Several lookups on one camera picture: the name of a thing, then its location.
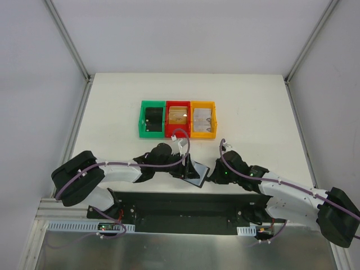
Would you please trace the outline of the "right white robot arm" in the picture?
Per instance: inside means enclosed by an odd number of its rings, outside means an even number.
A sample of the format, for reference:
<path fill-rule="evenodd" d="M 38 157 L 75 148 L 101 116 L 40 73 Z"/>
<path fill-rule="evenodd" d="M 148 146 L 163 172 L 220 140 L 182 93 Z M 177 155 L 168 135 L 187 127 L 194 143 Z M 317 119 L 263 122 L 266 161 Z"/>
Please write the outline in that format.
<path fill-rule="evenodd" d="M 283 219 L 319 231 L 329 242 L 349 248 L 359 227 L 359 210 L 341 189 L 320 190 L 298 186 L 258 165 L 247 165 L 231 150 L 215 162 L 210 181 L 236 184 L 262 198 L 244 207 L 242 217 L 261 225 L 269 218 Z"/>

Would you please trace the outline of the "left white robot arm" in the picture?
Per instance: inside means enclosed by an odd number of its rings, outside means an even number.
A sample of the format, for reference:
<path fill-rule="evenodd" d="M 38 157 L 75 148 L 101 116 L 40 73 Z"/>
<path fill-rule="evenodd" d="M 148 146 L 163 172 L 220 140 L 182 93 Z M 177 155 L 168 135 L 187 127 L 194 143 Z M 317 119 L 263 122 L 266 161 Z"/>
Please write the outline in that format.
<path fill-rule="evenodd" d="M 56 187 L 55 198 L 66 207 L 79 203 L 94 204 L 107 219 L 115 218 L 119 205 L 109 189 L 101 182 L 142 183 L 157 172 L 169 173 L 197 187 L 202 186 L 207 167 L 193 161 L 191 155 L 173 151 L 170 145 L 160 143 L 151 151 L 125 161 L 100 161 L 86 150 L 72 158 L 51 174 Z"/>

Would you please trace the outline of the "black card holder wallet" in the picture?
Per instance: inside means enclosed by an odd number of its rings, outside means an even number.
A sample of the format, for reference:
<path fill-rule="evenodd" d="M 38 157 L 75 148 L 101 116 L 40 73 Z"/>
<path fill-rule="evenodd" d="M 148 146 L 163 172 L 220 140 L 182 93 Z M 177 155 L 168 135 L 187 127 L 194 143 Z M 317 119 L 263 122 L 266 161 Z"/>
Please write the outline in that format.
<path fill-rule="evenodd" d="M 184 176 L 184 181 L 198 187 L 202 188 L 204 182 L 206 181 L 208 177 L 208 173 L 210 168 L 204 164 L 200 164 L 196 161 L 192 164 L 194 172 L 188 172 L 186 176 Z"/>

